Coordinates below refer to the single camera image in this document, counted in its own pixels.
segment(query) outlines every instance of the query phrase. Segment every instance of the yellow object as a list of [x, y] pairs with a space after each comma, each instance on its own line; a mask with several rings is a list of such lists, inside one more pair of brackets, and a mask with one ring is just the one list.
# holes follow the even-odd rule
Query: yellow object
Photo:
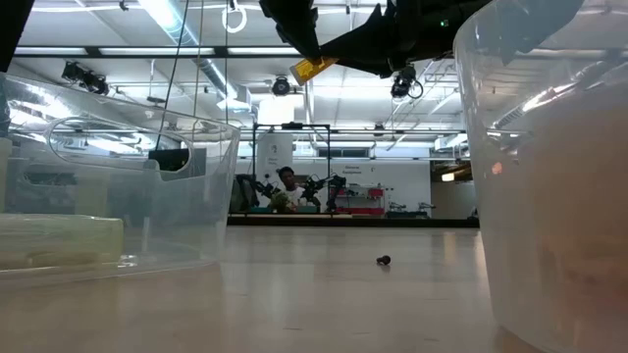
[[339, 59], [337, 58], [323, 58], [321, 64], [312, 64], [307, 59], [301, 60], [298, 64], [290, 68], [290, 72], [296, 79], [299, 85], [305, 84], [308, 80], [314, 78], [314, 76], [320, 74], [331, 65], [335, 64]]

